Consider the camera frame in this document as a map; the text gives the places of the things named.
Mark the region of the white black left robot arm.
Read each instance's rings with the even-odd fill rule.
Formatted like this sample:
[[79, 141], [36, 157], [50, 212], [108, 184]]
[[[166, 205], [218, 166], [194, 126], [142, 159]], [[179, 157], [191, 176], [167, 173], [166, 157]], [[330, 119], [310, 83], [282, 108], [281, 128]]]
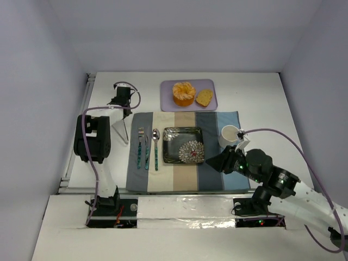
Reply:
[[127, 82], [114, 84], [116, 96], [103, 106], [86, 108], [77, 118], [73, 151], [81, 161], [90, 164], [95, 176], [94, 198], [88, 219], [100, 213], [118, 214], [119, 190], [114, 182], [107, 158], [111, 153], [111, 128], [132, 113], [141, 102], [140, 92]]

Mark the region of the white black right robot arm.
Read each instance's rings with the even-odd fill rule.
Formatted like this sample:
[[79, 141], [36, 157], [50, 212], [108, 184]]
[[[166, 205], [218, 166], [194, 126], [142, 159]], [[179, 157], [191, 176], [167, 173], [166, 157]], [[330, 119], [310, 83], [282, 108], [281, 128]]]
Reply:
[[243, 152], [227, 146], [206, 163], [217, 172], [237, 172], [259, 185], [250, 198], [239, 199], [232, 213], [238, 217], [279, 215], [301, 221], [330, 238], [336, 252], [347, 251], [347, 210], [335, 204], [291, 172], [275, 166], [260, 149]]

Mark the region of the silver metal tongs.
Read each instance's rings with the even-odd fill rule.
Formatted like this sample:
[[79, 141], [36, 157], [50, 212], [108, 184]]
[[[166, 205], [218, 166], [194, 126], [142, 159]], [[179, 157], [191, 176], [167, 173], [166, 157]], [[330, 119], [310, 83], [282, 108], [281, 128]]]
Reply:
[[128, 130], [124, 119], [115, 122], [111, 125], [111, 128], [116, 132], [125, 145], [129, 144]]

